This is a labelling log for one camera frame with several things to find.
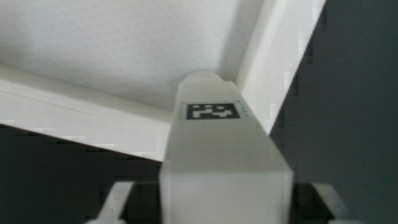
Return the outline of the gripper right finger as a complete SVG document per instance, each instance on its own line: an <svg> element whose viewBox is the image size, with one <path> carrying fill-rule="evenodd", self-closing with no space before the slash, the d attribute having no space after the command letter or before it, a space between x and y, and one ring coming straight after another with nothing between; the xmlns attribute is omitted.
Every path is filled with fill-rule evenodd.
<svg viewBox="0 0 398 224"><path fill-rule="evenodd" d="M327 210L332 214L332 220L327 224L355 224L354 215L348 211L343 199L330 184L313 184L316 193L327 206Z"/></svg>

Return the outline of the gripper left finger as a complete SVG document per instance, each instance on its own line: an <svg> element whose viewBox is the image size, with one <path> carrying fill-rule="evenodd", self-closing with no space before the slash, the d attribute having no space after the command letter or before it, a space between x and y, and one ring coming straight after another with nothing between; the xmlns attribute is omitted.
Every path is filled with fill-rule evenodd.
<svg viewBox="0 0 398 224"><path fill-rule="evenodd" d="M126 224L121 214L124 211L133 185L133 181L121 181L114 183L98 216L85 222L85 224Z"/></svg>

